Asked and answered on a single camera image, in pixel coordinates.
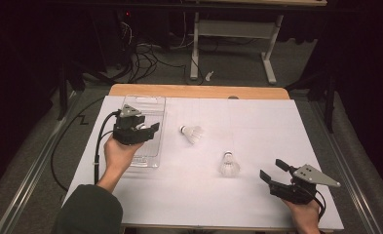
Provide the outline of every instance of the hand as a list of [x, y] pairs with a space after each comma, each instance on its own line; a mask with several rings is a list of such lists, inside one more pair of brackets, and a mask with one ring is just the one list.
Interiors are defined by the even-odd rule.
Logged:
[[119, 178], [130, 166], [136, 151], [142, 145], [143, 143], [125, 145], [111, 135], [104, 144], [106, 170], [96, 185], [113, 192]]
[[296, 205], [282, 199], [290, 208], [294, 225], [300, 234], [320, 234], [319, 231], [319, 204], [311, 201], [307, 205]]

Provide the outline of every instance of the clear plastic container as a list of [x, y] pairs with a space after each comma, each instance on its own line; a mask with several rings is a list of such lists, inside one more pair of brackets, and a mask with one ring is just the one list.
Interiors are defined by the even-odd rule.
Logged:
[[154, 138], [147, 140], [136, 152], [132, 167], [158, 168], [160, 166], [160, 145], [164, 127], [165, 97], [126, 96], [122, 107], [127, 104], [145, 116], [145, 127], [160, 123]]

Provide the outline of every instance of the white table surface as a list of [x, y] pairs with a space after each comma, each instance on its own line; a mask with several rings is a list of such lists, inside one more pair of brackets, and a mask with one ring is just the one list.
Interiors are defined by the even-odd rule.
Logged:
[[[123, 101], [124, 97], [105, 98], [66, 199], [79, 184], [94, 182], [100, 125]], [[104, 132], [112, 130], [114, 123], [111, 118]], [[192, 145], [179, 132], [181, 125], [199, 125], [205, 134]], [[223, 177], [218, 170], [227, 150], [241, 166], [236, 177]], [[113, 194], [123, 206], [123, 224], [291, 229], [288, 208], [269, 194], [268, 185], [258, 176], [260, 169], [284, 184], [291, 176], [275, 166], [276, 159], [320, 169], [293, 100], [167, 97], [160, 154], [159, 168], [129, 168], [118, 183]], [[101, 174], [104, 164], [101, 153]], [[326, 198], [320, 228], [343, 229], [328, 188], [318, 185], [318, 190]]]

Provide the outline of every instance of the gray carpet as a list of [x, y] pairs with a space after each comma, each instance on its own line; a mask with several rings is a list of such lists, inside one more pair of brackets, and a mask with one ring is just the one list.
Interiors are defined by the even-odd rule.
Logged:
[[[236, 45], [235, 42], [242, 43], [245, 41], [243, 39], [231, 39], [231, 41], [234, 43], [220, 43], [216, 52], [200, 53], [202, 73], [206, 75], [207, 72], [214, 71], [211, 81], [205, 82], [203, 85], [269, 86], [259, 60], [259, 48], [264, 48], [266, 44], [263, 41], [256, 41], [247, 45]], [[210, 40], [202, 42], [202, 49], [205, 51], [213, 50], [215, 47], [215, 44]], [[313, 43], [296, 45], [293, 41], [276, 45], [271, 61], [278, 80], [277, 87], [283, 87], [298, 79], [313, 47]], [[189, 50], [180, 49], [163, 52], [155, 48], [155, 55], [159, 60], [170, 65], [185, 64], [185, 77], [189, 75]], [[117, 72], [112, 68], [109, 69], [109, 75]], [[185, 84], [185, 77], [182, 68], [158, 63], [155, 72], [139, 80], [138, 83], [183, 85]], [[128, 78], [122, 78], [119, 81], [126, 82], [127, 80]], [[76, 107], [69, 114], [68, 123], [80, 110], [105, 96], [110, 89], [110, 87], [98, 82], [87, 81], [87, 85], [88, 88], [80, 95]], [[342, 184], [346, 183], [338, 166], [336, 150], [330, 143], [332, 137], [335, 138], [341, 152], [346, 156], [353, 175], [356, 176], [358, 185], [367, 198], [371, 211], [383, 231], [383, 181], [357, 140], [353, 128], [344, 114], [341, 100], [336, 98], [333, 116], [334, 134], [328, 135], [321, 124], [322, 116], [316, 112], [315, 106], [320, 106], [320, 104], [309, 102], [304, 96], [304, 92], [293, 92], [291, 98], [296, 100], [307, 134], [324, 173]], [[57, 94], [53, 97], [53, 101], [54, 107], [33, 129], [12, 161], [9, 170], [0, 181], [0, 219], [18, 191], [31, 164], [42, 151], [44, 142], [54, 129], [58, 116]], [[100, 104], [101, 101], [85, 110], [82, 113], [85, 116], [84, 121], [82, 122], [82, 117], [78, 117], [57, 146], [54, 155], [55, 171], [58, 180], [66, 187], [69, 186], [76, 171], [94, 126]], [[345, 226], [345, 230], [338, 233], [369, 233], [347, 186], [334, 188], [330, 191]], [[13, 233], [49, 233], [64, 195], [65, 192], [55, 183], [48, 164], [27, 201]]]

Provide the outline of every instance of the dark background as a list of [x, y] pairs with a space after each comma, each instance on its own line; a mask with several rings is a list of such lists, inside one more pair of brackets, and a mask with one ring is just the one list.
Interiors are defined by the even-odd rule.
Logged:
[[[331, 65], [349, 119], [383, 178], [383, 2], [329, 1], [327, 7], [361, 13], [285, 16], [279, 40], [295, 38], [302, 43], [319, 38], [302, 78]], [[121, 9], [53, 9], [37, 0], [0, 1], [0, 177], [52, 106], [50, 96], [64, 62], [78, 60], [95, 71], [117, 66], [124, 58], [113, 52], [127, 49], [118, 39], [115, 19], [121, 18], [131, 21], [134, 33], [167, 48], [169, 31], [182, 34], [181, 17], [141, 11], [127, 18]], [[152, 23], [155, 20], [160, 27]], [[103, 45], [112, 45], [113, 50]]]

